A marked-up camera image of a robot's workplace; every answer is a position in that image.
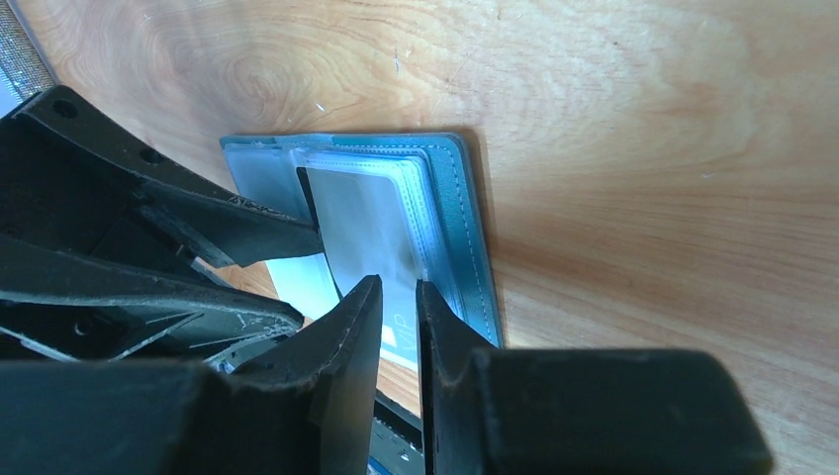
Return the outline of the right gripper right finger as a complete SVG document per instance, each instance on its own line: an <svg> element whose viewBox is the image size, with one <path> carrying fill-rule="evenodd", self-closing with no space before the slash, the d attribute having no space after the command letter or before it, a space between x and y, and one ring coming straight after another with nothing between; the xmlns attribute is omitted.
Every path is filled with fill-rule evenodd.
<svg viewBox="0 0 839 475"><path fill-rule="evenodd" d="M740 390L695 350L504 349L417 286L429 474L768 474Z"/></svg>

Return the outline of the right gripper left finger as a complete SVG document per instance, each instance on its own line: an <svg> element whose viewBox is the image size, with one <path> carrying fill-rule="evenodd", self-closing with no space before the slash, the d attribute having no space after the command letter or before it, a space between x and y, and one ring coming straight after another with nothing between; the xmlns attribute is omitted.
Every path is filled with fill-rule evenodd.
<svg viewBox="0 0 839 475"><path fill-rule="evenodd" d="M226 375L201 362L1 367L5 474L363 474L382 282Z"/></svg>

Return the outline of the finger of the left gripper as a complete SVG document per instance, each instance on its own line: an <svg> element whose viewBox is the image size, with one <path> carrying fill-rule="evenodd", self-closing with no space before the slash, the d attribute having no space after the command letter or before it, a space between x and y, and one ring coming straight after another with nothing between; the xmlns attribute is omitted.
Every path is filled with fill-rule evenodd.
<svg viewBox="0 0 839 475"><path fill-rule="evenodd" d="M236 195L133 136L72 88L53 86L13 109L6 122L60 147L131 196L145 218L215 267L323 251L314 223Z"/></svg>
<svg viewBox="0 0 839 475"><path fill-rule="evenodd" d="M303 322L287 303L212 281L1 239L1 333L51 359L236 358Z"/></svg>

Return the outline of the blue card holder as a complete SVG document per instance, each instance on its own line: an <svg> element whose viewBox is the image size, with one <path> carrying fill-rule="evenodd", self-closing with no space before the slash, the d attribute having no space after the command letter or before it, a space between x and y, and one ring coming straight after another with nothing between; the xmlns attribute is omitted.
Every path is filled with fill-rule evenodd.
<svg viewBox="0 0 839 475"><path fill-rule="evenodd" d="M305 169L385 176L407 214L422 277L453 313L493 345L504 342L468 147L455 133L226 136L221 147L239 194L319 231ZM343 297L326 251L267 262L278 296L317 319Z"/></svg>

